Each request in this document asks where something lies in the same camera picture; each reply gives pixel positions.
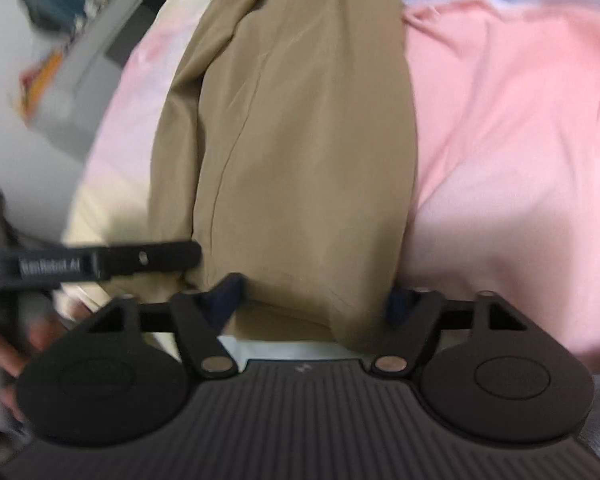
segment pink bedsheet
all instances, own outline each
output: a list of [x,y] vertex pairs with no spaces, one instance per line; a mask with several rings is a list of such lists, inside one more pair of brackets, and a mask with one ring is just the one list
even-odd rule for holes
[[600,10],[404,18],[419,168],[400,278],[497,290],[600,371]]

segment khaki pants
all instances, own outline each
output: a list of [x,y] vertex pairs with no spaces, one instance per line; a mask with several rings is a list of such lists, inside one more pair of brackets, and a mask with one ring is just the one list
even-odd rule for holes
[[193,35],[154,143],[150,228],[202,245],[198,287],[250,279],[234,334],[377,344],[416,161],[401,5],[213,0]]

